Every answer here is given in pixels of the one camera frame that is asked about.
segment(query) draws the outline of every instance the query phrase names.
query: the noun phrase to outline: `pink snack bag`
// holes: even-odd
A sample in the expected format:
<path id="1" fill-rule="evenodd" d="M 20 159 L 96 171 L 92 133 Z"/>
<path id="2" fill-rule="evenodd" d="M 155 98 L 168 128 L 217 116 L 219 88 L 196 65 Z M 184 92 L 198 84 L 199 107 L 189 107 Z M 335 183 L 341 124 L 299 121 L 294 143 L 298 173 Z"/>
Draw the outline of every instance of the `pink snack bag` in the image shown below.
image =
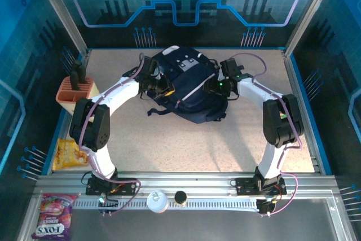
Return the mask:
<path id="1" fill-rule="evenodd" d="M 32 238 L 69 241 L 72 207 L 76 198 L 76 195 L 44 194 L 38 226 Z"/>

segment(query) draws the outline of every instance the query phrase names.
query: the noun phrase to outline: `white lid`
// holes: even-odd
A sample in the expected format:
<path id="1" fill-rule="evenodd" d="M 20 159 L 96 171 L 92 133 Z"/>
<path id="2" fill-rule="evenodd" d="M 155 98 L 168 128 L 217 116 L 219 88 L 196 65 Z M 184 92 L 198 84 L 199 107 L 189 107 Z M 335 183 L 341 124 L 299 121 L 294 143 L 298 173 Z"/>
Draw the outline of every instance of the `white lid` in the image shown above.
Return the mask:
<path id="1" fill-rule="evenodd" d="M 167 196 L 162 191 L 155 190 L 148 195 L 147 205 L 151 211 L 161 213 L 168 207 Z"/>

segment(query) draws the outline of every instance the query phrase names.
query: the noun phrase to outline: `candy bag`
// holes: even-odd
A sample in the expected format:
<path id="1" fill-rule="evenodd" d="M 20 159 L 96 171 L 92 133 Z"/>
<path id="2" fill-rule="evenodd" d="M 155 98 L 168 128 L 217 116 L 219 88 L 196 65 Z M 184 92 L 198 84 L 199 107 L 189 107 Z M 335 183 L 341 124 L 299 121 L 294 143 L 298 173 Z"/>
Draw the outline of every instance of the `candy bag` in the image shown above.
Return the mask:
<path id="1" fill-rule="evenodd" d="M 77 195 L 43 194 L 33 239 L 70 240 L 72 207 Z"/>
<path id="2" fill-rule="evenodd" d="M 86 153 L 79 150 L 79 146 L 74 140 L 58 139 L 58 147 L 52 164 L 53 170 L 87 165 Z"/>

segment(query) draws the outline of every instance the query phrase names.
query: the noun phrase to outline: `glass panel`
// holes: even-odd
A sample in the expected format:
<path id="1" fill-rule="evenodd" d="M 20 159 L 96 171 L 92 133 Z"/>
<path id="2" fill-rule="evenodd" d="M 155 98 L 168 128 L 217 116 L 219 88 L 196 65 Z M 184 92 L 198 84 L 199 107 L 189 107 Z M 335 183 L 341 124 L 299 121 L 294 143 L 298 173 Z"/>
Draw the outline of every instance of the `glass panel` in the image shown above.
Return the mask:
<path id="1" fill-rule="evenodd" d="M 310 102 L 332 173 L 338 176 L 340 188 L 356 183 L 358 190 L 361 186 L 360 4 L 361 0 L 323 0 L 294 51 L 307 94 L 305 99 Z"/>
<path id="2" fill-rule="evenodd" d="M 309 0 L 64 0 L 88 47 L 283 47 Z"/>
<path id="3" fill-rule="evenodd" d="M 61 52 L 78 52 L 48 0 L 0 7 L 0 233 L 16 240 L 45 160 L 24 150 L 48 153 L 61 110 L 55 95 L 67 76 Z"/>

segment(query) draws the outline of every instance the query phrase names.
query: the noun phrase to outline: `yellow snack bag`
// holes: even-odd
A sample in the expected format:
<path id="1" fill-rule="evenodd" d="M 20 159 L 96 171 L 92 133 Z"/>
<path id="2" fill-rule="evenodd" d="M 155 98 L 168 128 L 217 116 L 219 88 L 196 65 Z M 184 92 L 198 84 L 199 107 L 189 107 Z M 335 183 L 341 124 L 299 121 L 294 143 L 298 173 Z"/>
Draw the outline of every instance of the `yellow snack bag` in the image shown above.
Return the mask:
<path id="1" fill-rule="evenodd" d="M 79 146 L 74 140 L 58 139 L 58 147 L 52 164 L 53 170 L 87 165 L 88 157 L 79 150 Z"/>

